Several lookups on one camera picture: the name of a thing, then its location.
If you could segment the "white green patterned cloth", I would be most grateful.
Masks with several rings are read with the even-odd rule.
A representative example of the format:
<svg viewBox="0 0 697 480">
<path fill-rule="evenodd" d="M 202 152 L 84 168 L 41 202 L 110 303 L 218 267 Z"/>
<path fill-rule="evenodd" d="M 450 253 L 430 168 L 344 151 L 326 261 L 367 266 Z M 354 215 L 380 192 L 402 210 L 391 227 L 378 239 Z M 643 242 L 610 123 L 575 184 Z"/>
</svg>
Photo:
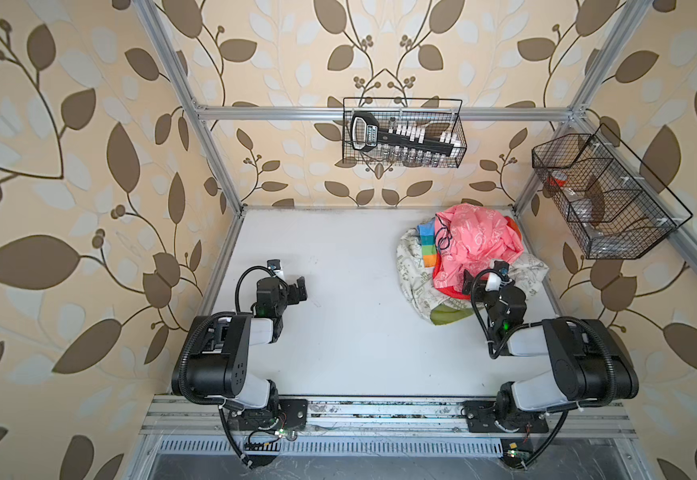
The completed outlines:
<svg viewBox="0 0 697 480">
<path fill-rule="evenodd" d="M 423 320 L 442 326 L 473 316 L 468 298 L 455 299 L 434 288 L 433 269 L 423 265 L 422 246 L 415 228 L 406 230 L 400 237 L 396 267 L 403 296 Z M 544 262 L 524 252 L 510 266 L 508 275 L 528 298 L 532 298 L 543 289 L 542 280 L 548 271 Z"/>
</svg>

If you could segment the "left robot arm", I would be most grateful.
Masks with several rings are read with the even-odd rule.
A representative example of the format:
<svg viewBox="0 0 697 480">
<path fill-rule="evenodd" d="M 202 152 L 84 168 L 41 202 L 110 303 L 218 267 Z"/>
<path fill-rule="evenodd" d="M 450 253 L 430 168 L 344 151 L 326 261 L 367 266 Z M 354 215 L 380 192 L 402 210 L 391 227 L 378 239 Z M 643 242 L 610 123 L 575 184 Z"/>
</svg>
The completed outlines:
<svg viewBox="0 0 697 480">
<path fill-rule="evenodd" d="M 244 270 L 234 309 L 194 318 L 172 372 L 172 393 L 216 408 L 230 450 L 250 470 L 272 463 L 308 422 L 306 398 L 283 398 L 250 367 L 250 349 L 278 342 L 284 312 L 306 300 L 306 278 L 287 282 L 278 259 Z"/>
</svg>

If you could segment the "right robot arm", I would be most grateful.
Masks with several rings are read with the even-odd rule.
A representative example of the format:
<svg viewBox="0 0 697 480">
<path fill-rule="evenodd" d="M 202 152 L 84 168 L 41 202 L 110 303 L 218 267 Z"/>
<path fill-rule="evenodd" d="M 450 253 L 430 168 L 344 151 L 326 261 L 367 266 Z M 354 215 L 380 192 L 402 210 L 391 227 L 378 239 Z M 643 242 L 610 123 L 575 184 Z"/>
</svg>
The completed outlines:
<svg viewBox="0 0 697 480">
<path fill-rule="evenodd" d="M 545 358 L 550 365 L 532 378 L 502 384 L 491 405 L 464 406 L 472 432 L 545 434 L 536 447 L 508 444 L 501 458 L 507 468 L 534 466 L 573 410 L 602 408 L 638 394 L 631 361 L 601 321 L 559 316 L 525 322 L 526 295 L 509 277 L 507 263 L 495 262 L 476 274 L 464 272 L 462 292 L 484 334 L 490 359 Z"/>
</svg>

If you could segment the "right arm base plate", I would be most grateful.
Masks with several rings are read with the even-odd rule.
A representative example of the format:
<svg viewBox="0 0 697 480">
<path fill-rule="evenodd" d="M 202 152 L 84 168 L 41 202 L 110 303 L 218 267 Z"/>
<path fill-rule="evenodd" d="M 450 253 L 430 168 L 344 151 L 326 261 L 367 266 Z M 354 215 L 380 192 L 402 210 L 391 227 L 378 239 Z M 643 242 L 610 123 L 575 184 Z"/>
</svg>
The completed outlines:
<svg viewBox="0 0 697 480">
<path fill-rule="evenodd" d="M 523 435 L 549 432 L 546 420 L 539 413 L 498 407 L 494 401 L 463 402 L 461 414 L 469 433 Z"/>
</svg>

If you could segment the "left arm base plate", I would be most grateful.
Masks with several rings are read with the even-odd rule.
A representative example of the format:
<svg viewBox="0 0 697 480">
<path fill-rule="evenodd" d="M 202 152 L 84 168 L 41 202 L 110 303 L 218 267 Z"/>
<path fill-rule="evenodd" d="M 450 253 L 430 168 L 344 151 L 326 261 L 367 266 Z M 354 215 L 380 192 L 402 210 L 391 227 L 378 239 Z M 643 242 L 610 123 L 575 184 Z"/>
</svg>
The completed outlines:
<svg viewBox="0 0 697 480">
<path fill-rule="evenodd" d="M 308 406 L 304 398 L 272 400 L 266 408 L 232 412 L 228 423 L 240 431 L 300 431 L 308 422 Z"/>
</svg>

